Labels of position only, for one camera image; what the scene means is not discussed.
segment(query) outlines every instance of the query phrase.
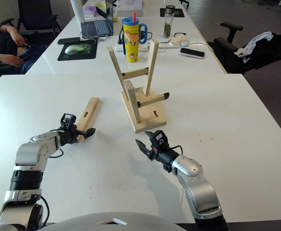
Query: hand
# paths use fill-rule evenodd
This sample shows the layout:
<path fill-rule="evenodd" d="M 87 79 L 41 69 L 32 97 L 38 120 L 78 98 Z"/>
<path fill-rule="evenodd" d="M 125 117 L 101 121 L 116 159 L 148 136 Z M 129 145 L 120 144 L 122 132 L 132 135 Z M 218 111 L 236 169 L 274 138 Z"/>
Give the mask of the hand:
<path fill-rule="evenodd" d="M 24 46 L 26 43 L 26 40 L 18 33 L 18 31 L 13 31 L 11 37 L 18 47 Z"/>
<path fill-rule="evenodd" d="M 8 65 L 12 65 L 15 67 L 20 67 L 23 61 L 21 58 L 12 55 L 12 54 L 0 54 L 0 62 Z"/>

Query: person's arm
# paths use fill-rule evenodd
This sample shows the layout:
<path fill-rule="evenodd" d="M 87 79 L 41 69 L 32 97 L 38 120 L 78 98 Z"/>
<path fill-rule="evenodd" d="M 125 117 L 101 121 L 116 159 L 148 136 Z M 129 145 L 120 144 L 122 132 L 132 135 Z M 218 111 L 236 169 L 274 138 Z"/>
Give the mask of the person's arm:
<path fill-rule="evenodd" d="M 0 27 L 0 31 L 3 33 L 10 34 L 17 46 L 23 46 L 26 43 L 24 37 L 20 35 L 19 31 L 14 26 L 3 25 Z"/>
<path fill-rule="evenodd" d="M 0 54 L 0 62 L 15 67 L 20 67 L 23 62 L 19 57 L 11 54 Z"/>

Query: smartphone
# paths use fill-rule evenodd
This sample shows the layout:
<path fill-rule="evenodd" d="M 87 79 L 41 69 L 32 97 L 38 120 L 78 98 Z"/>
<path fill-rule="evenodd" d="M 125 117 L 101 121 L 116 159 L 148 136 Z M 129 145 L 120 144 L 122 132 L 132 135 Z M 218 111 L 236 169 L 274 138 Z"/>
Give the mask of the smartphone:
<path fill-rule="evenodd" d="M 79 42 L 80 41 L 80 37 L 74 37 L 74 38 L 62 38 L 58 40 L 58 44 L 59 45 L 63 45 L 63 44 L 71 44 L 71 43 L 75 43 L 75 42 Z"/>
<path fill-rule="evenodd" d="M 181 48 L 180 55 L 188 56 L 188 57 L 193 57 L 197 59 L 203 59 L 204 58 L 204 52 L 202 51 L 196 51 L 192 49 L 187 49 L 187 48 Z"/>

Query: wooden stool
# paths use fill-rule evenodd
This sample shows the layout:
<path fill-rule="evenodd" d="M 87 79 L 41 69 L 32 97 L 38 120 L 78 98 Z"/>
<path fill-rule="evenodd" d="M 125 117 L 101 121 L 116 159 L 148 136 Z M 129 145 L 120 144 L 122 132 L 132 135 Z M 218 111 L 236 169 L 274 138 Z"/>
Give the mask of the wooden stool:
<path fill-rule="evenodd" d="M 166 124 L 166 119 L 156 104 L 159 101 L 167 100 L 169 93 L 152 96 L 150 86 L 158 52 L 159 43 L 152 40 L 149 49 L 148 67 L 122 73 L 112 47 L 107 47 L 112 63 L 117 72 L 123 91 L 121 92 L 125 108 L 132 122 L 135 133 L 156 128 Z M 128 79 L 146 75 L 143 87 L 134 88 Z"/>

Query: black mouse pad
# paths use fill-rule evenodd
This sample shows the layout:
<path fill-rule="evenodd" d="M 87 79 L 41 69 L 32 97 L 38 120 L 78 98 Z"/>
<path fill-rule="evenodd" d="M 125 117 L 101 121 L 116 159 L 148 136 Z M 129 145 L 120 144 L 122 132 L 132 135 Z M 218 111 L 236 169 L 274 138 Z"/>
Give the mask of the black mouse pad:
<path fill-rule="evenodd" d="M 81 51 L 74 55 L 65 54 L 65 50 L 67 47 L 71 45 L 78 45 L 84 48 L 84 51 Z M 96 57 L 96 48 L 97 48 L 97 40 L 91 38 L 89 40 L 75 42 L 73 44 L 65 44 L 60 55 L 58 61 L 66 61 L 66 60 L 82 60 L 82 59 L 95 59 Z"/>
<path fill-rule="evenodd" d="M 175 9 L 174 16 L 177 18 L 184 18 L 183 10 L 182 9 Z M 160 8 L 160 17 L 165 17 L 165 8 Z"/>

